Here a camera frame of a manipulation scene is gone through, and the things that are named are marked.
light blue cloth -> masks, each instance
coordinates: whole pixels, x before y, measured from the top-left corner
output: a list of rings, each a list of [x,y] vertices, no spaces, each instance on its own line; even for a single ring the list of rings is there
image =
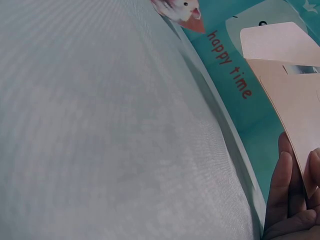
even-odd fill
[[[0,1],[1,239],[259,239],[248,157],[170,27],[149,0]]]

fingernail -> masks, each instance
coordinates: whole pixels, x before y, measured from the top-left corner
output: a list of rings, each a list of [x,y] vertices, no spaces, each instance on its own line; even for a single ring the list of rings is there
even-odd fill
[[[317,157],[318,157],[317,160],[320,161],[320,147],[318,147],[317,149],[315,149],[314,152],[316,153],[316,155],[317,155]]]

cartoon character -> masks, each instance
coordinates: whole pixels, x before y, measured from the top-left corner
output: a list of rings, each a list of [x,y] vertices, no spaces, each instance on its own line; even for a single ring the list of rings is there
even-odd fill
[[[201,19],[198,0],[151,0],[156,11],[175,22],[187,22],[191,17]]]

finger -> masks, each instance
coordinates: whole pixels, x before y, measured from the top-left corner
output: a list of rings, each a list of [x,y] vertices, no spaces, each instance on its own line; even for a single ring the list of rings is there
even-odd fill
[[[297,215],[278,222],[267,229],[264,232],[263,240],[271,240],[280,236],[309,230],[315,225],[316,219],[317,213],[314,210],[299,212]]]
[[[287,152],[280,154],[275,166],[265,215],[265,229],[288,217],[288,194],[292,175],[292,157]]]
[[[300,169],[294,155],[294,151],[288,140],[286,133],[282,133],[278,140],[278,147],[280,152],[287,152],[292,157],[292,175],[289,186],[288,198],[288,217],[294,216],[297,213],[307,210],[304,183],[301,177]]]
[[[320,187],[320,148],[310,153],[310,173],[313,181]]]
[[[309,171],[313,181],[320,186],[320,148],[310,153]],[[320,214],[320,189],[317,189],[313,196],[307,201],[309,209],[314,209]]]
[[[289,153],[294,158],[294,151],[285,132],[281,133],[278,139],[279,156],[282,152]]]

cartoon illustration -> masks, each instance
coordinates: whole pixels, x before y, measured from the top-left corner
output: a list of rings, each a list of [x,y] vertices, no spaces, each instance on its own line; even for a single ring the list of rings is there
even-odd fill
[[[184,28],[204,33],[198,0],[151,0],[154,9],[162,16]]]
[[[307,10],[308,12],[314,12],[314,13],[318,14],[318,11],[317,11],[317,9],[315,9],[315,6],[317,6],[317,5],[316,4],[310,4],[309,0],[305,0],[303,8],[305,10]]]

